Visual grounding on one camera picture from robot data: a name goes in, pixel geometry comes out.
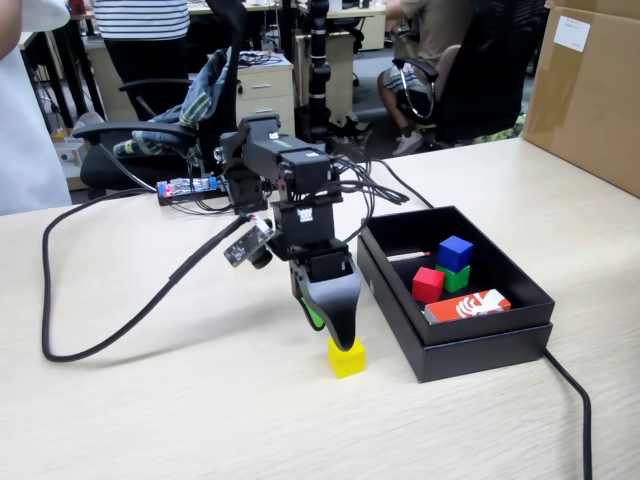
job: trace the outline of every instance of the yellow cube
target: yellow cube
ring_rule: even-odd
[[[333,342],[333,339],[329,338],[327,357],[329,358],[329,365],[331,365],[338,378],[348,377],[364,370],[364,347],[357,338],[348,352],[340,350]]]

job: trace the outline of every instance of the blue cube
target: blue cube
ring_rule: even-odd
[[[473,243],[458,237],[449,237],[438,247],[437,264],[453,273],[458,273],[471,262]]]

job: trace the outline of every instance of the red cube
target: red cube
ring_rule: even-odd
[[[437,302],[442,293],[444,285],[444,272],[421,267],[413,277],[411,296],[414,300],[422,303]]]

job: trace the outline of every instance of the white label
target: white label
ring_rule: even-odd
[[[262,233],[267,233],[269,230],[271,230],[269,225],[267,225],[267,222],[262,220],[257,215],[254,217],[254,220],[256,221],[256,227],[258,227]]]
[[[590,28],[591,25],[588,23],[569,17],[560,17],[553,41],[572,50],[582,52],[585,43],[587,43]]]
[[[300,223],[313,221],[313,210],[310,208],[299,208],[298,218],[300,218]]]

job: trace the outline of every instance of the circuit board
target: circuit board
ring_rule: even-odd
[[[254,220],[256,225],[224,251],[225,258],[233,267],[244,262],[276,234],[261,218],[254,217]]]

